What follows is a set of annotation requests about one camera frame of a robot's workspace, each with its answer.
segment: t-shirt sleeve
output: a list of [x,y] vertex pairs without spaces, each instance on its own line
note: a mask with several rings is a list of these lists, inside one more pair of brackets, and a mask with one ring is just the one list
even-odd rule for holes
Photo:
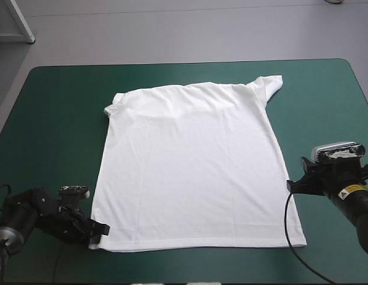
[[112,101],[112,104],[107,106],[104,110],[108,117],[111,117],[114,113],[120,110],[122,105],[122,99],[124,98],[124,93],[117,93]]
[[248,85],[254,90],[265,107],[272,95],[282,87],[283,80],[281,75],[260,76]]

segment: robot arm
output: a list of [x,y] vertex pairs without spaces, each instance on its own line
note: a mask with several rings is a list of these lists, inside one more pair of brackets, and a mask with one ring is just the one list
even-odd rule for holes
[[368,254],[368,164],[361,167],[363,145],[336,142],[312,150],[312,161],[301,158],[304,176],[287,181],[292,194],[324,195],[356,227],[358,241]]
[[87,218],[78,203],[90,195],[87,186],[63,186],[52,198],[43,188],[33,188],[4,201],[0,216],[0,276],[11,255],[21,251],[33,228],[65,243],[99,243],[109,226]]

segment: t-shirt hem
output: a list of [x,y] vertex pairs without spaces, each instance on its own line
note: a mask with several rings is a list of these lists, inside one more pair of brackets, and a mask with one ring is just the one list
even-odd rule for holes
[[[304,237],[291,237],[293,246],[306,246]],[[238,247],[238,248],[283,248],[288,247],[285,239],[173,239],[173,240],[148,240],[148,241],[107,241],[89,244],[90,249],[105,249],[112,252],[138,252],[156,251],[173,248],[195,248],[203,246]]]

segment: green tabletop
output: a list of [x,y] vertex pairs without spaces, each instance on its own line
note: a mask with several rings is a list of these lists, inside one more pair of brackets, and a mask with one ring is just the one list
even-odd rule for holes
[[[368,104],[342,59],[200,64],[44,66],[33,69],[0,135],[0,184],[13,193],[44,186],[89,185],[92,194],[108,118],[103,108],[117,92],[167,84],[248,83],[283,76],[267,106],[291,179],[300,157],[316,146],[353,140],[368,163]],[[81,202],[90,214],[92,196]],[[325,197],[295,196],[308,245],[298,253],[337,282],[368,282],[368,256],[355,228]],[[61,242],[35,229],[7,262],[6,281],[51,282]],[[220,281],[318,283],[288,248],[188,248],[139,253],[65,246],[57,282],[127,283]]]

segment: shoe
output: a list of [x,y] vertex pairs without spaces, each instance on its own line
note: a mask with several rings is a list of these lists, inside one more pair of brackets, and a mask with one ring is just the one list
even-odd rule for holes
[[328,3],[332,3],[332,4],[340,4],[342,3],[344,0],[325,0]]

